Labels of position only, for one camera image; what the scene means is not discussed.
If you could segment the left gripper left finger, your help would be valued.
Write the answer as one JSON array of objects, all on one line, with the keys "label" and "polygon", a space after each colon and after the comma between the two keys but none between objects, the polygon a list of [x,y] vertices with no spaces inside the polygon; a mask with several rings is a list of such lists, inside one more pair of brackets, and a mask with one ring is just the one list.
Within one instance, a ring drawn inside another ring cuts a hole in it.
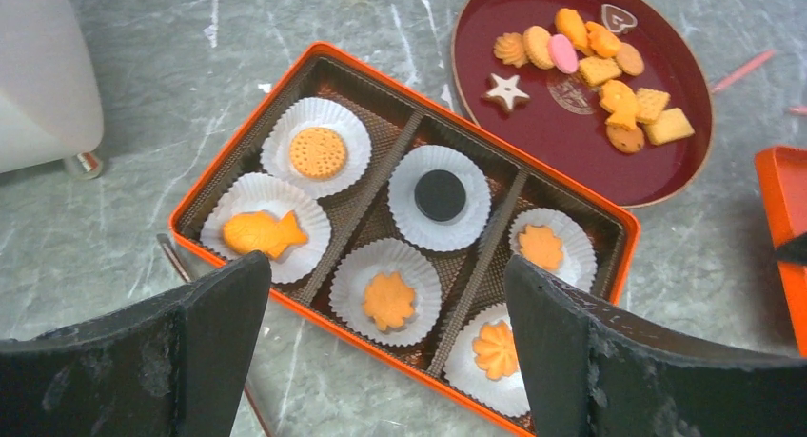
[{"label": "left gripper left finger", "polygon": [[227,436],[270,288],[259,252],[112,313],[1,343],[5,436]]}]

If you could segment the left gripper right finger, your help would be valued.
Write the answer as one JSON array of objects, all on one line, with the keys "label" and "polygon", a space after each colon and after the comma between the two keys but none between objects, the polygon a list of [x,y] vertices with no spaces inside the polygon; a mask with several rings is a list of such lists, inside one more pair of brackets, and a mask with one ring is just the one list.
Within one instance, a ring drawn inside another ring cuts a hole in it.
[{"label": "left gripper right finger", "polygon": [[806,362],[689,336],[520,256],[504,273],[540,436],[802,436]]}]

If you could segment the orange swirl cookie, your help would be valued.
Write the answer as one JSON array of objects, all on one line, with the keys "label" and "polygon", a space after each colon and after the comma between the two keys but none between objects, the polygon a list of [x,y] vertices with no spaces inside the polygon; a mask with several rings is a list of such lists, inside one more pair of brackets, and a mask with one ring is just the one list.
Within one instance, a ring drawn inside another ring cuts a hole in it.
[{"label": "orange swirl cookie", "polygon": [[499,381],[520,370],[513,332],[505,321],[484,323],[472,341],[475,363],[488,380]]}]

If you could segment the orange leaf cookie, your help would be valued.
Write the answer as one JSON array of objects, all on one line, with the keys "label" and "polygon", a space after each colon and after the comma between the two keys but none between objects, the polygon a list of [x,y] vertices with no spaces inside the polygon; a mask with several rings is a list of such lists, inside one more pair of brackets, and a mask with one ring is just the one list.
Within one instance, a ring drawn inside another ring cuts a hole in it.
[{"label": "orange leaf cookie", "polygon": [[554,272],[564,259],[563,241],[546,226],[526,225],[517,236],[519,253],[534,265]]},{"label": "orange leaf cookie", "polygon": [[417,292],[398,272],[376,274],[364,289],[364,315],[380,332],[402,328],[415,313]]}]

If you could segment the black round cookie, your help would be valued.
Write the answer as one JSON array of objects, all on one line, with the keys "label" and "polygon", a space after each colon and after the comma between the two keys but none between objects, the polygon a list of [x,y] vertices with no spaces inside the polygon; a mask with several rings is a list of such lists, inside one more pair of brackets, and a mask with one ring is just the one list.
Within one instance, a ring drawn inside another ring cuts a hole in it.
[{"label": "black round cookie", "polygon": [[428,219],[448,222],[460,215],[466,203],[466,191],[459,177],[445,169],[432,169],[414,188],[417,208]]}]

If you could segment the orange round cookie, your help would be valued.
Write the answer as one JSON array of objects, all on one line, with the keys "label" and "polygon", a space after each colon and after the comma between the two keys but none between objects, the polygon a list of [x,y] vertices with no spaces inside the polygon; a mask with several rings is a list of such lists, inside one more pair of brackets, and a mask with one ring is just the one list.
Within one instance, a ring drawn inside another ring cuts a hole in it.
[{"label": "orange round cookie", "polygon": [[312,127],[301,130],[289,144],[291,166],[304,177],[330,179],[347,162],[344,139],[333,129]]},{"label": "orange round cookie", "polygon": [[543,70],[555,67],[549,54],[548,44],[551,34],[541,26],[531,26],[522,34],[523,50],[529,61]]}]

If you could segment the orange compartment box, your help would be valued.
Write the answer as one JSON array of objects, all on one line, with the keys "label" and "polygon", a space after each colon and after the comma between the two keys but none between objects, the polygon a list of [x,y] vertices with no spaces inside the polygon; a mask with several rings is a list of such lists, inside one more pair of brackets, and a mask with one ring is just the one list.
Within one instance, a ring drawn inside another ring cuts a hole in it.
[{"label": "orange compartment box", "polygon": [[489,380],[471,344],[507,316],[504,270],[527,228],[558,276],[617,303],[638,220],[333,45],[312,44],[170,215],[219,267],[239,213],[295,216],[273,296],[314,324],[519,436],[519,374]]}]

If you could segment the orange tray lid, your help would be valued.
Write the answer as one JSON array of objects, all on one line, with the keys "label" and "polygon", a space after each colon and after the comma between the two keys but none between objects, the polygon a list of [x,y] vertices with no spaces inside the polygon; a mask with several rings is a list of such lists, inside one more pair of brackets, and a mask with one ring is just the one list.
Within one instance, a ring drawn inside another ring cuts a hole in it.
[{"label": "orange tray lid", "polygon": [[[777,248],[806,231],[806,150],[764,149],[755,167],[769,230]],[[797,349],[806,355],[806,267],[777,263]]]}]

